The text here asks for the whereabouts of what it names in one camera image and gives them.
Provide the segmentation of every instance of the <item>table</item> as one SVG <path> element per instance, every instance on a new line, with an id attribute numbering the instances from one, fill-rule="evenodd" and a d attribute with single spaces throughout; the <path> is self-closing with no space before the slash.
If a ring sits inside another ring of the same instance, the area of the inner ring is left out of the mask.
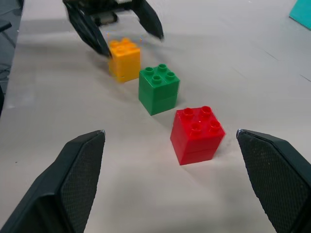
<path id="1" fill-rule="evenodd" d="M 28 0 L 0 121 L 0 226 L 64 144 L 106 131 L 86 233 L 274 233 L 249 182 L 238 128 L 291 142 L 310 162 L 311 33 L 293 0 L 149 0 L 165 42 L 133 14 L 104 28 L 142 40 L 142 67 L 166 63 L 181 79 L 176 109 L 209 105 L 227 135 L 216 157 L 179 166 L 170 143 L 176 109 L 149 116 L 138 81 L 116 83 L 85 45 L 61 1 Z"/>

